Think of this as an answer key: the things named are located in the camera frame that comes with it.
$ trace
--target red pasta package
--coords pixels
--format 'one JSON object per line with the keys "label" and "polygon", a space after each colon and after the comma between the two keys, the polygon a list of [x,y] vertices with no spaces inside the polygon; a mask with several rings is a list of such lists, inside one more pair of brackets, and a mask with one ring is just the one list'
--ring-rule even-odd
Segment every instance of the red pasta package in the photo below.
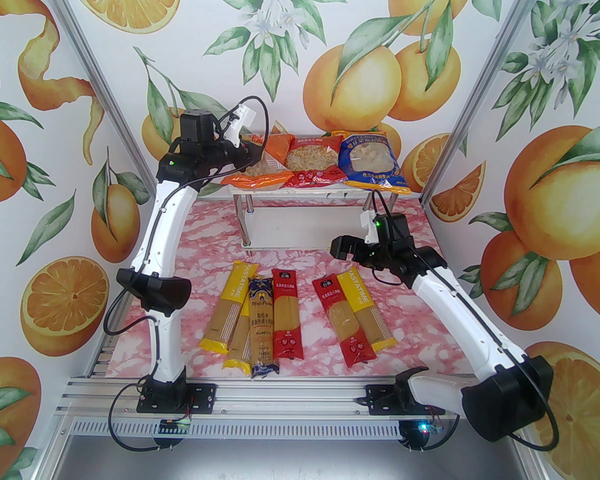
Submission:
{"label": "red pasta package", "polygon": [[325,187],[347,179],[338,167],[342,137],[294,137],[286,156],[287,169],[293,172],[282,187]]}
{"label": "red pasta package", "polygon": [[346,366],[351,368],[355,363],[376,359],[376,353],[342,292],[335,274],[316,279],[313,281],[313,288],[338,336]]}

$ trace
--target orange pasta bag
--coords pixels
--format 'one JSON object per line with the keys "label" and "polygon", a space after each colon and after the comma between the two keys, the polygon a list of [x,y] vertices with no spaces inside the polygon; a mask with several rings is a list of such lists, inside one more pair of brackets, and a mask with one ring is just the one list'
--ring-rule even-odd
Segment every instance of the orange pasta bag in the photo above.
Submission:
{"label": "orange pasta bag", "polygon": [[[244,172],[225,176],[220,183],[238,188],[275,188],[289,180],[293,173],[285,167],[289,146],[294,136],[277,133],[268,136],[266,148],[258,163],[247,167]],[[245,135],[245,141],[262,144],[264,135]]]}

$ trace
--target blue pasta package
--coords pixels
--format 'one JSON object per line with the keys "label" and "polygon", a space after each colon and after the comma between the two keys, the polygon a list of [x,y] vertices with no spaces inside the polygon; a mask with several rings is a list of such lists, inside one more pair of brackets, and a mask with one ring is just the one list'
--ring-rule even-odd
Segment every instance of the blue pasta package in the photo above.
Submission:
{"label": "blue pasta package", "polygon": [[346,174],[346,185],[396,194],[412,193],[386,132],[336,131],[332,134],[342,137],[338,167]]}

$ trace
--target spaghetti package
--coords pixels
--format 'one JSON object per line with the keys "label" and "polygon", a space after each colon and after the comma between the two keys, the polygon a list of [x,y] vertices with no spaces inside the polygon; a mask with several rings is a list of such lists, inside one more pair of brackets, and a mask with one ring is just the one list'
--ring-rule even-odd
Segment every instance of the spaghetti package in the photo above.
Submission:
{"label": "spaghetti package", "polygon": [[251,377],[280,373],[273,356],[273,280],[249,279]]}
{"label": "spaghetti package", "polygon": [[229,279],[224,285],[220,299],[211,314],[211,320],[206,325],[204,336],[200,340],[200,348],[209,352],[227,353],[240,309],[247,297],[249,278],[256,273],[256,270],[258,270],[256,263],[233,262]]}
{"label": "spaghetti package", "polygon": [[249,297],[246,297],[222,368],[241,368],[245,375],[252,372],[252,337],[249,327]]}
{"label": "spaghetti package", "polygon": [[[262,144],[263,135],[246,135],[245,140]],[[222,185],[233,185],[238,188],[276,188],[286,182],[293,173],[285,167],[287,153],[294,136],[289,133],[271,134],[268,136],[264,154],[258,163],[246,170],[230,174],[222,178]]]}
{"label": "spaghetti package", "polygon": [[347,177],[338,167],[341,141],[339,136],[294,137],[284,164],[293,177],[282,187],[325,187],[345,181]]}
{"label": "spaghetti package", "polygon": [[305,358],[295,270],[273,269],[273,356]]}
{"label": "spaghetti package", "polygon": [[412,191],[402,175],[386,132],[334,132],[341,137],[338,167],[346,174],[346,185],[396,194]]}
{"label": "spaghetti package", "polygon": [[358,269],[352,267],[346,272],[338,274],[337,277],[346,300],[374,352],[397,345],[396,338],[391,334],[387,323],[378,312]]}
{"label": "spaghetti package", "polygon": [[346,366],[351,368],[356,363],[376,359],[376,353],[347,302],[338,278],[332,274],[316,279],[313,288],[338,336]]}

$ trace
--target pasta bag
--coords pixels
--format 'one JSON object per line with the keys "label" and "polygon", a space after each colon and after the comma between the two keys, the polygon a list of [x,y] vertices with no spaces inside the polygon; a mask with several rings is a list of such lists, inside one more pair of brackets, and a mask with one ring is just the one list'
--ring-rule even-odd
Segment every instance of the pasta bag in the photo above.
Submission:
{"label": "pasta bag", "polygon": [[249,327],[249,298],[246,297],[222,368],[241,368],[245,375],[252,372],[252,337]]}
{"label": "pasta bag", "polygon": [[280,373],[273,356],[273,280],[249,279],[251,377]]}
{"label": "pasta bag", "polygon": [[316,279],[313,281],[313,288],[338,336],[346,366],[351,368],[356,363],[376,359],[376,353],[371,348],[364,330],[347,302],[338,278],[331,274],[322,279]]}
{"label": "pasta bag", "polygon": [[273,355],[304,359],[295,270],[273,269]]}
{"label": "pasta bag", "polygon": [[362,281],[358,269],[351,267],[346,272],[338,274],[337,277],[346,300],[350,304],[355,318],[364,330],[364,334],[371,343],[374,352],[398,345],[384,318],[378,312],[378,308],[376,308],[365,282]]}
{"label": "pasta bag", "polygon": [[234,261],[220,299],[213,309],[211,320],[206,325],[204,336],[200,340],[200,348],[209,352],[226,354],[229,342],[234,334],[240,309],[247,297],[249,278],[258,270],[257,263]]}

